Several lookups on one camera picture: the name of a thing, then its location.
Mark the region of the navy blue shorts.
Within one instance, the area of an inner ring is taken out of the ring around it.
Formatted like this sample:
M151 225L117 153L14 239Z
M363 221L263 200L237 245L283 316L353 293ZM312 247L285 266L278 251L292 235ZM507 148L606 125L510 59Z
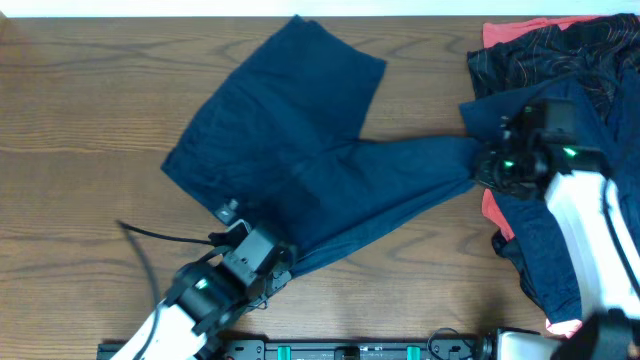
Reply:
M299 277L392 232L472 187L478 141L361 137L385 62L293 17L202 105L162 164L213 214L293 242Z

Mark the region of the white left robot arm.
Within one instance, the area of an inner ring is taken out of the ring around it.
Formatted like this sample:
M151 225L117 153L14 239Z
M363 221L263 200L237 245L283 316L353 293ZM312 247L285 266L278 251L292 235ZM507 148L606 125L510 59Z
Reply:
M166 296L112 357L202 359L218 354L218 334L267 306L291 280L297 249L283 242L218 246L183 266Z

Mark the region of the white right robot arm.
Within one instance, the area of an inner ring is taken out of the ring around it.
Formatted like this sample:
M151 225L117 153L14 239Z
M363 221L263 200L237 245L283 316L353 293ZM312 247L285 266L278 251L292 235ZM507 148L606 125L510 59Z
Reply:
M604 154L578 145L488 150L474 164L483 186L539 195L566 243L581 296L582 325L567 340L499 329L481 359L628 359L639 343L639 254Z

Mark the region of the blue garment in pile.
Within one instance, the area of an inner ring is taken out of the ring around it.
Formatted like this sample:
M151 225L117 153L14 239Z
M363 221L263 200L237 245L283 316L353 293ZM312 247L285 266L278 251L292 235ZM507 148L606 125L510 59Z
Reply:
M614 166L614 181L624 220L635 243L639 242L639 74L628 70L614 90L613 107L601 117L574 78L510 90L459 106L472 137L495 143L501 137L503 116L513 117L529 101L544 98L570 100L576 107L578 143L604 152ZM525 293L552 323L582 316L578 282L561 230L541 200L520 200L494 195L497 206L515 233L496 248L512 260L521 273Z

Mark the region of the coral pink garment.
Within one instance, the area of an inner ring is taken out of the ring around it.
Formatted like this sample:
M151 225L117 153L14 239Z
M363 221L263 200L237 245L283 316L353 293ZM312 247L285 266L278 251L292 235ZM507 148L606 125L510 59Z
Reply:
M586 22L597 19L597 16L570 16L561 18L539 17L524 22L493 24L485 23L482 28L482 41L485 49L495 46L498 43L506 43L525 35L533 30L548 26L558 26L561 30L567 29L574 23ZM515 238L515 233L500 210L493 193L485 190L482 198L482 214L485 218L493 222L500 231L500 234L507 242ZM559 323L545 321L545 327L553 335L570 338L582 326L580 320L574 319Z

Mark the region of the black striped garment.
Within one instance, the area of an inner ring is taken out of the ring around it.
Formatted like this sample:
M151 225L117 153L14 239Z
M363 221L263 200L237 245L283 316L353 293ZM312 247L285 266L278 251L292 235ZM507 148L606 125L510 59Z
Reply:
M639 108L639 17L617 14L528 30L467 54L477 99L553 80L543 95L565 99L605 120L615 108Z

